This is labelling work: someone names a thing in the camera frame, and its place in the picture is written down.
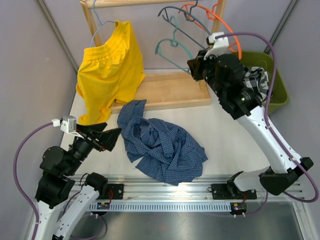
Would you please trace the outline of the teal hanger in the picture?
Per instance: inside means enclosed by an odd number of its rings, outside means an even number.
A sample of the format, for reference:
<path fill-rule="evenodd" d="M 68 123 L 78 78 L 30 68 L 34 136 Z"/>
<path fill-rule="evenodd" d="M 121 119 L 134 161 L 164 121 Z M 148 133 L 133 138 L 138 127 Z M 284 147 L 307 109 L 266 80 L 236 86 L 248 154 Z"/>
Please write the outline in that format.
<path fill-rule="evenodd" d="M 187 74 L 191 74 L 190 68 L 189 67 L 182 67 L 181 65 L 177 64 L 176 62 L 174 62 L 173 60 L 169 59 L 168 57 L 166 57 L 162 51 L 162 45 L 163 43 L 169 43 L 171 48 L 180 48 L 182 49 L 188 56 L 188 60 L 192 60 L 193 59 L 193 55 L 192 53 L 189 51 L 189 49 L 180 41 L 177 40 L 176 38 L 176 33 L 179 30 L 179 23 L 178 23 L 178 19 L 175 16 L 171 16 L 169 18 L 168 21 L 169 24 L 173 24 L 174 26 L 174 30 L 172 32 L 172 37 L 171 38 L 164 38 L 162 40 L 160 40 L 154 50 L 154 54 L 160 56 L 161 58 L 163 58 L 164 60 L 166 60 L 167 62 L 171 63 L 172 65 L 174 65 L 175 67 L 177 67 L 179 70 L 182 70 L 183 72 L 187 73 Z"/>

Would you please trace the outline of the grey blue hanger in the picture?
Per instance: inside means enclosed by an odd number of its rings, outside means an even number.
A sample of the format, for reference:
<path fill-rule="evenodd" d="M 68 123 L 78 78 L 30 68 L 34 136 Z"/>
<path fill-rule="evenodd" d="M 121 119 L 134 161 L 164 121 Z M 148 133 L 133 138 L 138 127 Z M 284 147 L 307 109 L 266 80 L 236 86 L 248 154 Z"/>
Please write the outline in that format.
<path fill-rule="evenodd" d="M 197 7 L 200 7 L 199 0 L 186 3 L 185 6 L 167 5 L 157 13 L 157 17 L 163 19 L 197 47 L 205 49 L 200 37 L 208 36 L 211 32 L 201 19 L 196 17 L 194 11 Z"/>

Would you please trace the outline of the orange hanger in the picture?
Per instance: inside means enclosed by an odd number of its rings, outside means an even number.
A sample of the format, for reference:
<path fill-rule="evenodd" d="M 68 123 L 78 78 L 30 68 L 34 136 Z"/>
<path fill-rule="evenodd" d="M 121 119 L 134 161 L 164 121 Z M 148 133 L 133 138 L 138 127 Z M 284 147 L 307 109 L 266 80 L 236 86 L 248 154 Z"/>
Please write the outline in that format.
<path fill-rule="evenodd" d="M 225 10 L 227 1 L 226 0 L 218 0 L 216 3 L 213 4 L 212 8 L 209 9 L 198 3 L 185 3 L 180 8 L 191 14 L 193 8 L 199 8 L 205 11 L 205 15 L 208 20 L 212 21 L 212 29 L 211 33 L 216 33 L 220 30 L 221 24 L 230 32 L 233 33 L 234 31 L 232 28 L 223 20 L 223 14 Z M 228 50 L 232 53 L 238 54 L 238 59 L 242 59 L 242 47 L 240 44 L 239 39 L 234 36 L 235 43 L 232 43 L 228 46 Z"/>

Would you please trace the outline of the blue checked shirt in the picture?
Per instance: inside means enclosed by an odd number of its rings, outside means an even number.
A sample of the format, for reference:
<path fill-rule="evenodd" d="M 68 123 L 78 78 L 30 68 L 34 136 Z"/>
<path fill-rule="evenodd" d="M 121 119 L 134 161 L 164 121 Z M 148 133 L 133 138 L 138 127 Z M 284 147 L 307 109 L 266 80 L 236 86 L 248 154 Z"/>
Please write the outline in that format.
<path fill-rule="evenodd" d="M 184 128 L 158 118 L 144 118 L 146 100 L 132 100 L 118 115 L 117 125 L 127 157 L 148 177 L 177 186 L 203 174 L 205 149 Z"/>

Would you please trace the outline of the black white checked shirt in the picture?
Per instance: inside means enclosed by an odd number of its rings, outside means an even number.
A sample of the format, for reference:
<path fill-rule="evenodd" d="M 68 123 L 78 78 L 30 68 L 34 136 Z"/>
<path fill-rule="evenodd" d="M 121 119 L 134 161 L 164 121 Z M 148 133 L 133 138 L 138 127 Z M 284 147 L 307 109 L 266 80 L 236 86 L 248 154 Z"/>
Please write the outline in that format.
<path fill-rule="evenodd" d="M 267 100 L 270 87 L 269 75 L 264 68 L 258 66 L 244 67 L 243 83 L 246 87 L 253 90 L 264 103 Z"/>

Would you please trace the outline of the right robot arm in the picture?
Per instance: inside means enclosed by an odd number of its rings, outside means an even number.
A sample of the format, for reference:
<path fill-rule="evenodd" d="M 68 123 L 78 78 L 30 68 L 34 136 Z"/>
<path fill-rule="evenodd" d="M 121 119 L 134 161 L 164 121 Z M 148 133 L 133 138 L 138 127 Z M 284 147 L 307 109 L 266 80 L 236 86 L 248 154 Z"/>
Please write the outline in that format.
<path fill-rule="evenodd" d="M 192 78 L 207 83 L 222 109 L 247 130 L 269 162 L 265 169 L 234 174 L 227 181 L 228 195 L 239 198 L 248 190 L 258 189 L 274 196 L 285 193 L 300 176 L 307 174 L 313 161 L 295 152 L 273 126 L 258 95 L 245 86 L 245 67 L 238 58 L 206 53 L 201 50 L 196 58 L 187 61 Z"/>

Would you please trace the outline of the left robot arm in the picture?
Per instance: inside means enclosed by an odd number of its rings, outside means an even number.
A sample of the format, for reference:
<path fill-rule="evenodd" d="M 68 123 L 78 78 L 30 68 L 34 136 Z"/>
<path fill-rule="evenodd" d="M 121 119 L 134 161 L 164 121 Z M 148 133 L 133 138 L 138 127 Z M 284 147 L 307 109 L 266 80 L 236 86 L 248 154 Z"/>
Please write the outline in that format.
<path fill-rule="evenodd" d="M 80 125 L 74 117 L 53 119 L 53 127 L 74 137 L 68 150 L 48 148 L 42 155 L 43 171 L 35 194 L 35 223 L 31 239 L 68 240 L 91 203 L 110 196 L 108 179 L 96 172 L 87 175 L 79 194 L 61 215 L 75 181 L 71 179 L 92 150 L 112 151 L 121 128 L 106 130 L 107 123 Z"/>

